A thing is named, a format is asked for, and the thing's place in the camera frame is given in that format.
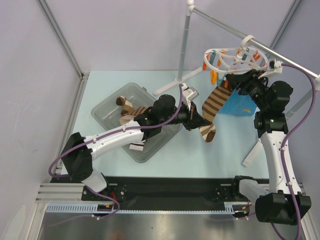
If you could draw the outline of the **brown striped sock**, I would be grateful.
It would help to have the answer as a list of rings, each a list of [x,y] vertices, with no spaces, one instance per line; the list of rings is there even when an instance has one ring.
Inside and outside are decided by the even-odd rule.
[[[124,96],[119,96],[116,99],[116,104],[122,106],[121,116],[138,116],[146,111],[146,107],[140,106],[134,108],[133,104]]]
[[[223,84],[217,86],[207,97],[202,105],[202,117],[210,122],[210,125],[199,127],[199,131],[206,143],[210,143],[216,135],[214,119],[221,110],[229,97],[232,95],[230,87]]]

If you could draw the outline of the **white black striped sock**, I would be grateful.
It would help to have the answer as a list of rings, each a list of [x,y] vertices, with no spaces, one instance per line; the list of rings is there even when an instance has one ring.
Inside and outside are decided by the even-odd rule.
[[[129,149],[142,152],[144,150],[144,146],[145,144],[143,142],[136,142],[136,143],[131,143],[129,145]]]

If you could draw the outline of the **beige sock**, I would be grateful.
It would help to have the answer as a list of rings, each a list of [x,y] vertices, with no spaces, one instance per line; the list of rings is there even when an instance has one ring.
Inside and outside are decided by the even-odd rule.
[[[135,118],[134,115],[124,115],[119,119],[121,125],[127,124],[129,121],[132,121]]]

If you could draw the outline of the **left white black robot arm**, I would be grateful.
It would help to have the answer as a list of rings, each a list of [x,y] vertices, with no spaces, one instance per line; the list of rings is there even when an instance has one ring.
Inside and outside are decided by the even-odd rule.
[[[197,112],[193,102],[181,101],[176,106],[175,98],[165,94],[132,120],[112,130],[91,136],[73,133],[61,153],[67,176],[92,189],[97,199],[105,200],[110,187],[103,174],[93,168],[93,161],[113,149],[142,144],[159,134],[163,126],[179,124],[191,131],[210,126],[211,122]]]

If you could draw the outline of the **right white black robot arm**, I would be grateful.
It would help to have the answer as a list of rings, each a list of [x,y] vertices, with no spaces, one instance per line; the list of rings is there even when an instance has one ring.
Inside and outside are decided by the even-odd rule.
[[[247,198],[254,203],[259,222],[297,225],[312,202],[297,183],[288,148],[289,129],[284,110],[293,88],[281,80],[267,86],[265,73],[255,69],[227,74],[226,80],[232,91],[250,96],[259,109],[254,127],[266,155],[269,175],[268,189],[252,177],[236,176],[237,184],[230,188],[230,194],[237,201]]]

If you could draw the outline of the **white round clip hanger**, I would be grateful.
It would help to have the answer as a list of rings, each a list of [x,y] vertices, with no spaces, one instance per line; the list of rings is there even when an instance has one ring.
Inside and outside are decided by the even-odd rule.
[[[261,50],[252,47],[253,35],[246,36],[239,47],[210,48],[203,56],[202,70],[214,70],[219,74],[242,74],[256,69],[265,71],[268,68],[269,60]],[[209,59],[212,51],[216,52],[213,66]]]

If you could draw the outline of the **blue cartoon print sock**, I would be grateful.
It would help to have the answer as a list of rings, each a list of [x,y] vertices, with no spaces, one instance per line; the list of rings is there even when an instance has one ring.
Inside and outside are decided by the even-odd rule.
[[[237,92],[233,92],[218,113],[249,117],[254,115],[256,108],[256,104],[249,95],[239,95]]]

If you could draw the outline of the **orange clothes clip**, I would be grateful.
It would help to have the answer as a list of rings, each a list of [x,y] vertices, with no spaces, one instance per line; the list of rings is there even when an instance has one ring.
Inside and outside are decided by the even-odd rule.
[[[213,69],[210,70],[210,82],[212,85],[215,85],[218,81],[219,73],[214,71]]]

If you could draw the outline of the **teal clothes clip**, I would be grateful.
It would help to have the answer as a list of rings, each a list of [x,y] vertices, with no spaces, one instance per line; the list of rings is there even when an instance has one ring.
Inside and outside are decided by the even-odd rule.
[[[214,65],[215,57],[216,57],[216,51],[214,50],[214,51],[211,52],[211,55],[210,55],[210,58],[209,58],[209,63],[210,63],[211,66]]]

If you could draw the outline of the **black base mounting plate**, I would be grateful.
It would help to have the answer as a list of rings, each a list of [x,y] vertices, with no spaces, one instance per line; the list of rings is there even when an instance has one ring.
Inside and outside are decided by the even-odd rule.
[[[240,203],[239,211],[255,205],[241,195],[235,178],[175,178],[107,176],[106,190],[124,211],[222,211],[225,203]]]

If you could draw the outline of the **white metal drying rack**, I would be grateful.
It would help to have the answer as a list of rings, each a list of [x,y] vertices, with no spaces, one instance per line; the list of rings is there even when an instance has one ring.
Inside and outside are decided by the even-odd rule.
[[[155,96],[159,96],[160,94],[168,91],[169,89],[177,86],[180,83],[183,83],[184,81],[192,78],[193,76],[201,73],[203,69],[201,67],[198,67],[197,69],[193,70],[191,73],[188,73],[186,75],[183,75],[183,66],[184,66],[184,61],[185,61],[185,55],[186,55],[186,47],[187,47],[187,40],[188,40],[188,33],[189,33],[189,28],[190,28],[190,20],[191,20],[191,15],[192,13],[195,13],[199,15],[200,17],[208,20],[209,22],[215,24],[216,26],[224,29],[225,31],[233,34],[234,36],[237,36],[238,38],[242,39],[242,45],[247,45],[251,44],[255,47],[257,47],[259,50],[264,51],[268,53],[270,56],[277,57],[278,59],[282,60],[283,62],[289,63],[297,67],[299,70],[305,71],[307,74],[312,76],[314,78],[314,84],[315,84],[315,89],[317,91],[320,90],[320,76],[315,74],[314,72],[302,67],[301,65],[291,61],[290,59],[280,55],[275,51],[275,48],[279,45],[280,40],[286,33],[286,31],[289,28],[289,25],[291,23],[291,20],[293,20],[294,16],[296,15],[297,11],[299,8],[302,6],[302,1],[301,0],[294,0],[285,15],[285,18],[283,19],[275,37],[273,38],[270,47],[258,42],[255,40],[255,38],[252,35],[246,35],[245,33],[237,30],[234,27],[231,27],[227,25],[226,23],[218,20],[217,18],[214,18],[206,13],[204,13],[202,10],[198,9],[194,5],[193,0],[188,0],[186,2],[186,14],[185,14],[185,23],[184,23],[184,30],[183,30],[183,37],[182,37],[182,46],[181,46],[181,53],[180,53],[180,59],[179,59],[179,67],[178,67],[178,74],[175,80],[159,89],[157,89],[153,94]]]

